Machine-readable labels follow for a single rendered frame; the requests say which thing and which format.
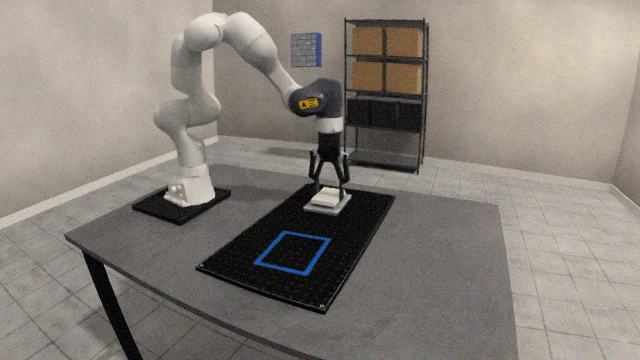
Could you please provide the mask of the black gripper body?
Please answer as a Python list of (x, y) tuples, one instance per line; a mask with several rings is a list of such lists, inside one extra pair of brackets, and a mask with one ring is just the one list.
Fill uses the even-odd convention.
[[(322, 148), (325, 147), (325, 148)], [(325, 152), (326, 156), (324, 158), (324, 162), (331, 162), (329, 157), (330, 153), (333, 153), (335, 160), (340, 156), (340, 132), (334, 134), (324, 134), (318, 131), (318, 149), (317, 153), (321, 157), (322, 153)]]

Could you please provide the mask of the blue tape outline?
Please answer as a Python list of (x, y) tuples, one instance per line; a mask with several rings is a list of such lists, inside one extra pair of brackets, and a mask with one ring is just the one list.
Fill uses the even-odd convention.
[[(321, 240), (326, 240), (324, 242), (324, 244), (322, 245), (322, 247), (320, 248), (320, 250), (318, 251), (318, 253), (316, 254), (316, 256), (314, 257), (314, 259), (312, 260), (312, 262), (309, 264), (309, 266), (307, 267), (307, 269), (305, 270), (305, 272), (302, 271), (297, 271), (297, 270), (292, 270), (292, 269), (288, 269), (288, 268), (283, 268), (283, 267), (279, 267), (279, 266), (275, 266), (275, 265), (270, 265), (270, 264), (266, 264), (266, 263), (262, 263), (260, 262), (266, 255), (267, 253), (277, 244), (277, 242), (285, 235), (285, 234), (292, 234), (292, 235), (298, 235), (298, 236), (304, 236), (304, 237), (309, 237), (309, 238), (315, 238), (315, 239), (321, 239)], [(319, 257), (321, 256), (322, 252), (324, 251), (324, 249), (326, 248), (326, 246), (328, 245), (328, 243), (330, 242), (329, 238), (323, 238), (323, 237), (317, 237), (317, 236), (311, 236), (311, 235), (305, 235), (305, 234), (299, 234), (299, 233), (294, 233), (294, 232), (288, 232), (288, 231), (283, 231), (277, 238), (276, 240), (263, 252), (263, 254), (254, 262), (254, 264), (258, 264), (258, 265), (262, 265), (262, 266), (266, 266), (266, 267), (270, 267), (270, 268), (274, 268), (274, 269), (278, 269), (278, 270), (283, 270), (283, 271), (287, 271), (287, 272), (292, 272), (292, 273), (296, 273), (296, 274), (301, 274), (301, 275), (306, 275), (308, 276), (309, 272), (311, 271), (311, 269), (313, 268), (313, 266), (315, 265), (315, 263), (317, 262), (317, 260), (319, 259)]]

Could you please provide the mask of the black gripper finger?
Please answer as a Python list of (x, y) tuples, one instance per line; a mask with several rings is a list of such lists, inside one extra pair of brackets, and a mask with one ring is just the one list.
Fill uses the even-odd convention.
[(339, 201), (342, 201), (344, 196), (344, 186), (346, 185), (346, 182), (350, 180), (349, 164), (348, 164), (349, 153), (340, 152), (340, 155), (341, 155), (341, 158), (343, 159), (344, 175), (339, 164), (339, 159), (335, 160), (333, 153), (330, 153), (329, 157), (336, 170), (336, 173), (340, 182), (339, 183)]
[(319, 164), (318, 164), (318, 167), (317, 167), (316, 172), (314, 174), (315, 163), (316, 163), (316, 155), (317, 155), (317, 150), (313, 149), (313, 150), (310, 151), (310, 166), (309, 166), (309, 174), (308, 174), (308, 176), (309, 176), (309, 178), (312, 178), (312, 182), (314, 183), (314, 196), (319, 193), (319, 178), (318, 177), (319, 177), (320, 172), (321, 172), (321, 170), (323, 168), (323, 165), (325, 163), (324, 162), (324, 158), (326, 156), (326, 153), (325, 152), (322, 153), (320, 161), (319, 161)]

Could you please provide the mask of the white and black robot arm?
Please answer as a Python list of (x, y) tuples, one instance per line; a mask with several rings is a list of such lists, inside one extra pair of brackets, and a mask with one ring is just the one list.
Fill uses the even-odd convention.
[(169, 192), (164, 199), (185, 207), (215, 197), (209, 181), (205, 143), (200, 137), (189, 134), (187, 128), (207, 125), (220, 116), (219, 101), (203, 84), (202, 53), (221, 42), (230, 44), (244, 61), (268, 78), (281, 94), (288, 111), (303, 118), (316, 115), (311, 124), (321, 133), (334, 134), (342, 130), (340, 82), (318, 78), (301, 88), (280, 65), (277, 47), (265, 31), (247, 13), (228, 16), (212, 12), (191, 21), (184, 33), (173, 39), (171, 84), (190, 97), (163, 102), (154, 110), (154, 124), (172, 139), (179, 162), (177, 175), (169, 182)]

